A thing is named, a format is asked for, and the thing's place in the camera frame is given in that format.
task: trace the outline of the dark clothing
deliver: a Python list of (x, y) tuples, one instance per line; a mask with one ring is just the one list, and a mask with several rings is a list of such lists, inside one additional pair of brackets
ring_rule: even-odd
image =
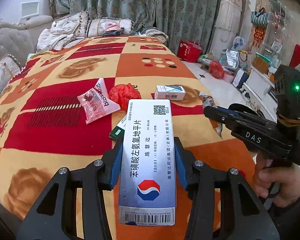
[(300, 198), (285, 208), (272, 205), (269, 214), (277, 227), (280, 240), (300, 239)]

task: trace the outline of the bedspread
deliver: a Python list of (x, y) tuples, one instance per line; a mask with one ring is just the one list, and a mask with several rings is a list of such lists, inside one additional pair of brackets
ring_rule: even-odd
[[(174, 136), (213, 168), (243, 170), (249, 183), (254, 163), (244, 144), (224, 128), (222, 138), (202, 112), (199, 92), (209, 91), (188, 68), (153, 37), (88, 38), (60, 51), (32, 57), (24, 72), (0, 95), (0, 203), (23, 219), (53, 174), (101, 158), (114, 142), (112, 128), (125, 116), (120, 110), (88, 125), (77, 96), (103, 77), (108, 91), (131, 83), (143, 99), (153, 98), (156, 85), (181, 85), (183, 101), (172, 101)], [(177, 181), (176, 224), (132, 227), (118, 221), (118, 185), (104, 192), (113, 239), (183, 239), (191, 201)], [(215, 192), (215, 223), (220, 226), (220, 196)], [(82, 237), (80, 191), (77, 198), (78, 236)]]

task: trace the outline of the candy wrapper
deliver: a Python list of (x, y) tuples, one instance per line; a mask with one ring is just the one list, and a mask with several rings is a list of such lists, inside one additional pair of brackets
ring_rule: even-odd
[(109, 99), (103, 78), (99, 78), (96, 85), (86, 93), (79, 95), (78, 100), (86, 112), (86, 124), (120, 110), (120, 106)]
[[(204, 108), (206, 106), (212, 106), (214, 108), (218, 108), (217, 105), (215, 104), (215, 102), (213, 101), (212, 96), (209, 96), (203, 92), (199, 93), (199, 98), (202, 100), (202, 107), (203, 107), (203, 112), (204, 112)], [(216, 131), (216, 133), (222, 138), (221, 136), (221, 132), (222, 132), (222, 124), (220, 122), (216, 122), (214, 120), (210, 120), (210, 123), (213, 127), (213, 129)]]

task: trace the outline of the hand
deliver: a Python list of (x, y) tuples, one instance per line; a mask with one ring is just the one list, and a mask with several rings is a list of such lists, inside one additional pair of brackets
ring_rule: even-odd
[(279, 182), (279, 194), (274, 198), (277, 207), (286, 207), (300, 197), (300, 168), (293, 164), (291, 167), (275, 167), (263, 169), (267, 160), (261, 152), (257, 155), (257, 164), (253, 175), (253, 190), (262, 197), (268, 196), (268, 188), (272, 182)]

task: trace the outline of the red plastic bag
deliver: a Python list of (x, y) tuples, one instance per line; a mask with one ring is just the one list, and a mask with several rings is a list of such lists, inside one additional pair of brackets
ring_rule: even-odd
[(116, 85), (109, 91), (109, 98), (120, 105), (122, 110), (128, 110), (129, 99), (141, 99), (141, 95), (130, 83)]
[(216, 60), (210, 62), (209, 73), (216, 79), (222, 79), (223, 76), (225, 75), (225, 72), (221, 64)]

